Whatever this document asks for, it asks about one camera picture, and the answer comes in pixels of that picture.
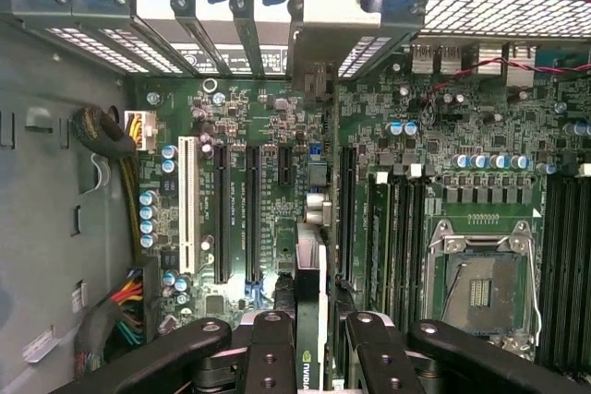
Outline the black RAM slot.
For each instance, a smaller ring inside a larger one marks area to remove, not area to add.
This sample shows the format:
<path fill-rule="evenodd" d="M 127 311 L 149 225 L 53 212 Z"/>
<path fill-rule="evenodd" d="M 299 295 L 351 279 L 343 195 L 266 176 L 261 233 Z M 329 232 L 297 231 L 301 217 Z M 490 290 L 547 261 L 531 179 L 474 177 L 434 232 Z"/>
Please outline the black RAM slot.
<path fill-rule="evenodd" d="M 405 191 L 407 197 L 406 212 L 406 261 L 405 261 L 405 321 L 410 322 L 412 316 L 412 257 L 413 257 L 413 224 L 414 224 L 414 185 L 410 178 L 406 178 Z"/>
<path fill-rule="evenodd" d="M 424 218 L 425 218 L 425 178 L 416 180 L 416 319 L 422 314 L 423 259 L 424 259 Z"/>
<path fill-rule="evenodd" d="M 401 204 L 401 182 L 402 177 L 395 175 L 392 184 L 392 318 L 395 324 L 400 324 L 400 295 L 399 278 L 401 275 L 400 258 L 400 204 Z"/>

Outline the CPU socket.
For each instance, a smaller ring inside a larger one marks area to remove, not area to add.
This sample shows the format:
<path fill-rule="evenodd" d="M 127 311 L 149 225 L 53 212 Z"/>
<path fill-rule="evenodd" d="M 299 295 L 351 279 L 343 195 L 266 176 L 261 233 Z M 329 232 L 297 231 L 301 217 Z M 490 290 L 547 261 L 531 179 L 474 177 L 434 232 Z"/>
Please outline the CPU socket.
<path fill-rule="evenodd" d="M 532 360 L 542 328 L 536 252 L 525 220 L 488 231 L 437 221 L 426 246 L 421 316 Z"/>

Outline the long black expansion slot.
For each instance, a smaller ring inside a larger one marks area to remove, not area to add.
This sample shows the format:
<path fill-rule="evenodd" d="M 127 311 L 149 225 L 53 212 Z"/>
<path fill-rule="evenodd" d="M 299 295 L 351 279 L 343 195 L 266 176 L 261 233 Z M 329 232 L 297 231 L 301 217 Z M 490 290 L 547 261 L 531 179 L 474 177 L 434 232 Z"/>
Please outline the long black expansion slot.
<path fill-rule="evenodd" d="M 349 280 L 353 275 L 356 206 L 356 150 L 344 147 L 340 169 L 340 248 L 343 275 Z"/>
<path fill-rule="evenodd" d="M 231 273 L 230 222 L 231 181 L 230 153 L 225 145 L 214 148 L 213 157 L 214 209 L 214 282 L 227 283 Z"/>

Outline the white expansion slot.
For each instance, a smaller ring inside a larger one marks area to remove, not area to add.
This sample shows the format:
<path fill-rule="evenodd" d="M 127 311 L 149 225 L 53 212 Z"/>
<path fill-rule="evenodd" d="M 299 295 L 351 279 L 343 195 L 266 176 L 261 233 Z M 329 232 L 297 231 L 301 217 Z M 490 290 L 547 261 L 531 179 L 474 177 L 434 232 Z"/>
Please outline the white expansion slot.
<path fill-rule="evenodd" d="M 199 239 L 199 145 L 196 137 L 179 137 L 178 211 L 179 272 L 196 272 L 196 243 Z"/>

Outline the short black expansion slot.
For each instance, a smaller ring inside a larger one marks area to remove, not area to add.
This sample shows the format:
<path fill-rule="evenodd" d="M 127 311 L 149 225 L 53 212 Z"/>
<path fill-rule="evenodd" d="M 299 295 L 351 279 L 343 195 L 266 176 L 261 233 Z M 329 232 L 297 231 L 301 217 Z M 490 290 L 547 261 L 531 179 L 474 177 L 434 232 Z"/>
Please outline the short black expansion slot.
<path fill-rule="evenodd" d="M 280 145 L 278 147 L 278 185 L 292 186 L 295 183 L 293 159 L 294 152 L 291 146 Z"/>

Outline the green motherboard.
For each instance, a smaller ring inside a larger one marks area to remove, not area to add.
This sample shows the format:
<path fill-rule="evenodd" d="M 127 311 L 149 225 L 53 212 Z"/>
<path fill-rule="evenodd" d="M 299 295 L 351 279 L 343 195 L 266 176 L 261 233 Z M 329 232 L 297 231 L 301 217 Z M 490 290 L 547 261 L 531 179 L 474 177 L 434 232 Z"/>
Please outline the green motherboard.
<path fill-rule="evenodd" d="M 416 180 L 424 177 L 424 259 L 434 224 L 488 231 L 525 220 L 537 239 L 542 317 L 532 360 L 575 372 L 591 366 L 591 60 L 543 53 L 493 60 L 459 79 L 421 72 L 407 55 L 380 75 L 338 86 L 342 145 L 356 150 L 357 310 L 392 318 L 392 184 L 400 175 L 400 329 L 416 321 Z M 296 228 L 308 171 L 319 161 L 320 114 L 282 81 L 156 78 L 140 81 L 137 111 L 156 114 L 156 150 L 141 153 L 139 228 L 160 271 L 167 333 L 200 316 L 236 325 L 249 312 L 294 308 Z M 199 145 L 196 272 L 179 272 L 179 137 Z M 214 282 L 213 157 L 230 153 L 231 273 Z M 293 148 L 292 186 L 278 185 L 280 145 Z M 262 305 L 245 292 L 247 146 L 259 147 Z M 405 321 L 406 178 L 414 185 L 412 316 Z"/>

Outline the white power connector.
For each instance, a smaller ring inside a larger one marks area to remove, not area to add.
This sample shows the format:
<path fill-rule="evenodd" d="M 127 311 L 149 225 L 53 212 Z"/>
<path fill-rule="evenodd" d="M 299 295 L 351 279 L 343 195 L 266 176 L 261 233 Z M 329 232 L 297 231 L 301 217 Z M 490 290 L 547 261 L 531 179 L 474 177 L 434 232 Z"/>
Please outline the white power connector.
<path fill-rule="evenodd" d="M 136 150 L 156 150 L 158 128 L 155 113 L 124 111 L 124 125 L 126 133 L 135 143 Z"/>

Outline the black open PC case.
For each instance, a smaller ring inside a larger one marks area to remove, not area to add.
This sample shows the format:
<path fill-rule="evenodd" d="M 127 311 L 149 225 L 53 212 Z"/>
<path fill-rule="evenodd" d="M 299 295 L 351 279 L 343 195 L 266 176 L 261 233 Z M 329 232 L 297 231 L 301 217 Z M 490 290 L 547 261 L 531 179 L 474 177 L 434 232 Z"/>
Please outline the black open PC case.
<path fill-rule="evenodd" d="M 167 333 L 155 257 L 139 228 L 140 155 L 124 111 L 138 109 L 135 88 L 156 78 L 248 79 L 293 85 L 290 61 L 295 0 L 0 0 L 0 324 L 22 306 L 22 323 L 47 307 L 71 309 L 66 381 L 106 366 Z M 459 79 L 493 60 L 543 53 L 591 60 L 591 0 L 360 0 L 380 15 L 375 39 L 339 67 L 338 86 L 382 74 L 407 55 L 421 72 Z M 233 331 L 230 350 L 203 360 L 193 380 L 163 394 L 238 394 L 255 316 Z M 349 388 L 348 342 L 340 317 L 332 388 L 295 394 L 365 394 Z"/>

